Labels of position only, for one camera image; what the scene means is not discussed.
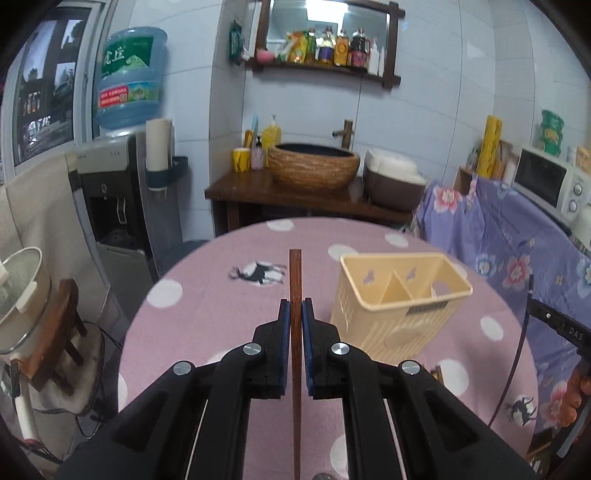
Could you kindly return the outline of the brown wooden chopstick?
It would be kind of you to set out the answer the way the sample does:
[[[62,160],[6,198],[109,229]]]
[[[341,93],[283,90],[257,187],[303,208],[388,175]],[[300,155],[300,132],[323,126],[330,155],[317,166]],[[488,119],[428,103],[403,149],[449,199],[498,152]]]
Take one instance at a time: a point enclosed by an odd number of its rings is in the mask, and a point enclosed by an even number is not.
[[[301,249],[290,249],[290,358],[294,480],[301,479]]]

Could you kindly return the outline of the wooden faucet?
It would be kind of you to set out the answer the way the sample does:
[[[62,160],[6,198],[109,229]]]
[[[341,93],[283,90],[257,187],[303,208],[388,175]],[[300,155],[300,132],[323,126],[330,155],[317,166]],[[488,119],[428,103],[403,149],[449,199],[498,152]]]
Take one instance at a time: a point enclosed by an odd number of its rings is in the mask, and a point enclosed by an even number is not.
[[[355,130],[353,129],[353,120],[345,120],[341,130],[332,131],[332,137],[339,137],[342,139],[341,148],[345,150],[351,149],[352,139],[354,135]]]

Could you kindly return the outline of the dark wooden vanity counter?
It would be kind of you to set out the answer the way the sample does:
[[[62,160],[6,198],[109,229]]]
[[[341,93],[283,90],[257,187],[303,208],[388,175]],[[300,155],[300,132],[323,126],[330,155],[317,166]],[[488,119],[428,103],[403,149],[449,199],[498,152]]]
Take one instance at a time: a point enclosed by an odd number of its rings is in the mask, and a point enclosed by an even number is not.
[[[207,187],[204,197],[211,201],[217,235],[293,217],[341,217],[394,226],[413,218],[411,212],[370,203],[359,177],[338,190],[305,190],[283,185],[267,171],[229,172]]]

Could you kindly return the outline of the woven brown basin sink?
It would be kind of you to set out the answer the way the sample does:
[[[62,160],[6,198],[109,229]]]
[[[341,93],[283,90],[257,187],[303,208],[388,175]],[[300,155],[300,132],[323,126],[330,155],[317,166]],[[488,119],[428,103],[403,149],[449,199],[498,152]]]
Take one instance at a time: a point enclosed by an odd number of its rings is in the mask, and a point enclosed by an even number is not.
[[[361,157],[355,152],[325,145],[281,143],[270,146],[267,162],[273,179],[307,190],[338,190],[355,179]]]

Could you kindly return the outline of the yellow roll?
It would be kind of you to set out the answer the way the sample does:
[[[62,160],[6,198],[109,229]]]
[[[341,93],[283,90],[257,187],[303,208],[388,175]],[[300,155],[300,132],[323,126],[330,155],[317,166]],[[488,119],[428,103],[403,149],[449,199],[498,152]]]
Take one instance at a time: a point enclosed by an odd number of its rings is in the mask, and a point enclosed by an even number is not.
[[[501,140],[503,122],[496,116],[487,117],[484,137],[480,148],[477,174],[491,179],[495,170],[497,153]]]

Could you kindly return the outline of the beige pot on stool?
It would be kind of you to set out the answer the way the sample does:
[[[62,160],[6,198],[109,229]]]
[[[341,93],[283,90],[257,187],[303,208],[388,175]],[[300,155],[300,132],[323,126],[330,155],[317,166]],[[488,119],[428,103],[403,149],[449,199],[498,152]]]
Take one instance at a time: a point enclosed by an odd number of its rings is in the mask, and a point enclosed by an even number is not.
[[[23,248],[1,261],[1,354],[25,344],[42,319],[52,279],[38,247]]]

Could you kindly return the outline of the dark wooden stool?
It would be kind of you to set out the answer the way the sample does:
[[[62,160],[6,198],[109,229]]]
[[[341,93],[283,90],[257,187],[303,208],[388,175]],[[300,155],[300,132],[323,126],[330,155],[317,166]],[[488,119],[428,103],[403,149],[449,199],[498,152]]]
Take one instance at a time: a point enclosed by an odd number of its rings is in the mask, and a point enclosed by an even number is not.
[[[74,279],[61,280],[45,320],[40,336],[34,342],[32,354],[19,360],[20,373],[37,391],[48,381],[55,383],[67,396],[74,388],[63,373],[57,371],[61,354],[65,352],[75,365],[81,367],[84,358],[71,341],[71,331],[76,329],[81,337],[87,335],[77,312],[79,289]]]

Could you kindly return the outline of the white water dispenser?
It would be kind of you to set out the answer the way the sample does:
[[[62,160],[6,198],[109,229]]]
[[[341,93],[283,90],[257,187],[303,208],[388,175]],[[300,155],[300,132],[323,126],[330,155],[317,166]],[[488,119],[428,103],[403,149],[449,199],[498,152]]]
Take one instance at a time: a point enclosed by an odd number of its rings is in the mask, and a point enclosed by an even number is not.
[[[148,188],[145,132],[100,137],[75,150],[75,164],[97,243],[138,254],[153,280],[163,276],[182,233],[175,186]]]

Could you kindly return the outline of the wooden framed mirror shelf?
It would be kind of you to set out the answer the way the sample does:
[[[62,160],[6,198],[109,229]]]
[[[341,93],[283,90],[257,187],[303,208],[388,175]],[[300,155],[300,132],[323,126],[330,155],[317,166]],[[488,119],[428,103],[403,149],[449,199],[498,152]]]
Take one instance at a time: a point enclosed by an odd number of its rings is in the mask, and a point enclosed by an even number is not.
[[[391,90],[401,84],[396,61],[405,18],[395,1],[261,1],[246,66],[327,71]]]

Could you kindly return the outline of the white microwave oven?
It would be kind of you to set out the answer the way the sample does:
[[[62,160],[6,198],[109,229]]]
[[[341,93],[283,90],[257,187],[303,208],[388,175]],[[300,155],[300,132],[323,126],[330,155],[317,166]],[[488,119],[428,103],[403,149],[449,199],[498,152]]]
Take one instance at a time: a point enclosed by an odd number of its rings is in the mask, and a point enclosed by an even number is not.
[[[589,203],[590,176],[546,152],[523,147],[512,187],[565,227]]]

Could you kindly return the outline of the yellow soap bottle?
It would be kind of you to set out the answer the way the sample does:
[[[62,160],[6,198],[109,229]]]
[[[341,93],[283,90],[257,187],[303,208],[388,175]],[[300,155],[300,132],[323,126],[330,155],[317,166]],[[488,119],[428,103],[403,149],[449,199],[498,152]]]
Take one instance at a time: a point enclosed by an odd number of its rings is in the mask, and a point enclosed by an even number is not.
[[[281,128],[276,121],[276,115],[271,116],[270,124],[263,129],[263,133],[260,135],[260,141],[262,142],[264,152],[269,151],[271,146],[280,144]]]

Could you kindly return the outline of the brown white rice cooker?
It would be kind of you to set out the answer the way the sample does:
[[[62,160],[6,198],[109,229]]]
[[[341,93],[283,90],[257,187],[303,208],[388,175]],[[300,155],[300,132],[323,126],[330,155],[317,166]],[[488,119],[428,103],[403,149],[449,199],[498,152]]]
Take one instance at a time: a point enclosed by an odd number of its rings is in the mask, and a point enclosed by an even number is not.
[[[370,148],[363,160],[363,185],[373,204],[413,212],[419,206],[429,179],[410,158]]]

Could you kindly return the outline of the beige plastic utensil holder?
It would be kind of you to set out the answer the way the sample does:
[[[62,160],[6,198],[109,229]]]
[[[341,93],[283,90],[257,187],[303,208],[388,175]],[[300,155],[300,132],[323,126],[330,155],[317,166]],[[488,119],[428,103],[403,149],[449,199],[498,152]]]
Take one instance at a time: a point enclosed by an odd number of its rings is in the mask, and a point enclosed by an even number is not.
[[[442,253],[348,254],[339,265],[331,322],[343,342],[386,364],[419,354],[473,293]]]

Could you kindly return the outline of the purple floral cloth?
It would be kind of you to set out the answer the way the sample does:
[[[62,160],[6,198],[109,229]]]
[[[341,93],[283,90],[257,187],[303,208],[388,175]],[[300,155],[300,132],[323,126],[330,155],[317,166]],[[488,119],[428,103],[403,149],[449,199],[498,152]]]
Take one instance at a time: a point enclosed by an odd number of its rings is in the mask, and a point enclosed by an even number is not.
[[[538,207],[500,181],[462,195],[430,185],[417,212],[423,240],[451,255],[472,296],[422,352],[446,386],[507,441],[527,444],[558,424],[576,349],[542,321],[523,322],[534,297],[590,323],[590,259]]]

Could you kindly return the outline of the yellow mug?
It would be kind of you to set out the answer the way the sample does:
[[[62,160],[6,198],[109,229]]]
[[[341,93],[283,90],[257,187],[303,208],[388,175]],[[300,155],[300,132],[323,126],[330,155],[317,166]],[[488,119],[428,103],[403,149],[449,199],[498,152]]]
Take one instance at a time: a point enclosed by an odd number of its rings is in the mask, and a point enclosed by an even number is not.
[[[232,167],[236,173],[245,173],[250,170],[250,158],[252,150],[245,147],[239,147],[232,150]]]

